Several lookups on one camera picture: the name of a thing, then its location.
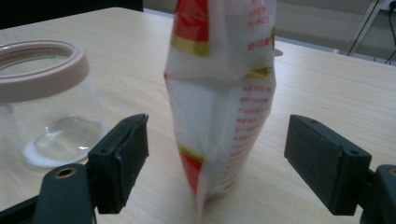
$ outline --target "clear plastic jar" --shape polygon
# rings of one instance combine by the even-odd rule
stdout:
[[[38,167],[84,159],[107,132],[89,71],[62,41],[0,46],[0,150]]]

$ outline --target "jar lid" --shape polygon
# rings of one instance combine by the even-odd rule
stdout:
[[[55,40],[0,46],[0,103],[17,103],[67,91],[89,73],[81,48]]]

